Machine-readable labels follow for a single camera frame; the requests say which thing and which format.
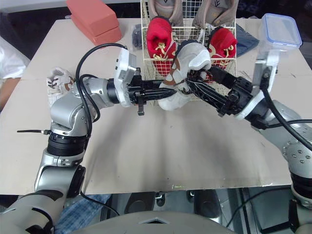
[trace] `table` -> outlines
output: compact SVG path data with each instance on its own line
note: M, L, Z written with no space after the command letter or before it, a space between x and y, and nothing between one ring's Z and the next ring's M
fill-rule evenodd
M119 19L123 38L130 45L131 26L140 19ZM260 21L238 19L237 23L257 37ZM33 184L47 136L18 134L19 129L49 129L45 78L54 66L74 73L92 43L70 19L57 20L47 34L0 115L0 194L26 194ZM112 77L118 48L91 55L82 73ZM137 55L142 66L141 51ZM237 59L238 75L252 77L257 49ZM281 58L272 97L293 108L303 118L312 86L312 71L299 50ZM83 188L88 194L171 191L286 185L291 183L287 162L277 148L233 116L220 118L203 101L189 102L174 112L145 106L116 105L101 110L83 166Z

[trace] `white wire rack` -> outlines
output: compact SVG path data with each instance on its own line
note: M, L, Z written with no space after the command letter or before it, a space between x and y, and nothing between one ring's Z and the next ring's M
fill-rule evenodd
M188 39L198 39L205 46L207 46L210 32L212 27L208 25L206 30L197 30L192 27L193 19L197 13L198 8L201 5L202 0L181 0L183 9L183 27L172 27L174 39L178 44ZM148 25L150 23L148 1L141 0L141 23L142 23L142 52L143 52L143 65L144 65L144 79L164 79L169 73L173 59L167 61L160 61L154 58L150 58L146 45L146 33ZM235 21L228 28L236 37L236 23ZM236 76L236 55L234 58L211 58L212 65L219 66L225 69L227 72ZM209 85L216 89L220 94L226 95L228 89L222 85L215 83L214 81L208 81Z

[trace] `red box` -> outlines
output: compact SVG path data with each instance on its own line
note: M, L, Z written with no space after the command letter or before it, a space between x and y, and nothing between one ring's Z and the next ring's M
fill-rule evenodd
M67 0L66 3L93 37L119 26L115 12L101 0Z
M104 43L116 42L121 39L121 31L119 27L113 28L97 36L93 36L86 27L76 18L76 16L71 15L71 19L76 25L76 27L90 40L94 45L101 45Z

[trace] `blue cloth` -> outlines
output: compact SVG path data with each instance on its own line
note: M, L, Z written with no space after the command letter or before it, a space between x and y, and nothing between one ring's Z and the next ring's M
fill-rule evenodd
M254 38L252 35L247 33L241 26L236 24L236 39L238 43L236 45L236 56L239 57L244 53L254 49L258 44L259 40Z
M88 195L88 197L106 203L111 195ZM72 206L63 210L57 225L54 227L54 233L68 234L86 227L101 209L101 205L87 199L83 198L77 201Z

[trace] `shoe lace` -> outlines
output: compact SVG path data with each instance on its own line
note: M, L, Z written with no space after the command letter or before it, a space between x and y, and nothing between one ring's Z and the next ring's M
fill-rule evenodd
M230 47L229 48L227 48L227 49L224 49L224 51L225 51L225 53L226 53L226 58L229 56L229 50L233 50L234 49L234 46L233 45L230 45Z
M57 86L57 83L56 83L56 81L58 79L59 78L51 79L50 81L47 81L47 83L48 83L47 86L48 86L48 89L49 89L51 94L55 94L55 93L60 92L59 87Z
M174 41L171 41L167 52L170 50L170 48L171 48L171 46L173 46L173 44L174 44ZM165 48L166 48L165 43L159 42L159 43L158 43L158 47L156 47L155 50L160 49L160 51L161 51L161 53L162 53L163 55L162 55L162 54L160 54L160 55L153 54L153 58L154 58L154 59L157 59L157 60L160 60L160 61L167 61L168 55L167 55L167 52L165 52Z

